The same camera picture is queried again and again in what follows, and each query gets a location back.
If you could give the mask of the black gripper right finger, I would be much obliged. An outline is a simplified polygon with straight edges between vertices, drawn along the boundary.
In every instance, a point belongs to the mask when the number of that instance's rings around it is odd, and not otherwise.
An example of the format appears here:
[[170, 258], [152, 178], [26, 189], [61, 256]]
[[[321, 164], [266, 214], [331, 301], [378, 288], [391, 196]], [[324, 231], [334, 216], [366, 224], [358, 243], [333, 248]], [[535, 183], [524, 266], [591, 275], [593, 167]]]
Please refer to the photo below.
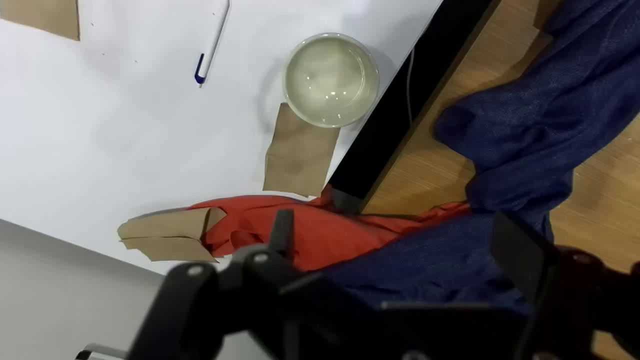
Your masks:
[[490, 253], [527, 300], [535, 301], [542, 293], [555, 245], [527, 219], [499, 211]]

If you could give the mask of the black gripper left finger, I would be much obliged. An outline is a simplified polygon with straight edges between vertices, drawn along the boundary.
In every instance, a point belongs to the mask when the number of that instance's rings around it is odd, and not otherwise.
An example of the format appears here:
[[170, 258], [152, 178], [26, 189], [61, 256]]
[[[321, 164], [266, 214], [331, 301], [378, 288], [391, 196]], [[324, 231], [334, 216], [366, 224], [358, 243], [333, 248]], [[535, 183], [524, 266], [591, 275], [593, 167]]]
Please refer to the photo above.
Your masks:
[[288, 256], [293, 250], [293, 237], [295, 237], [295, 211], [280, 210], [272, 224], [269, 250], [278, 256]]

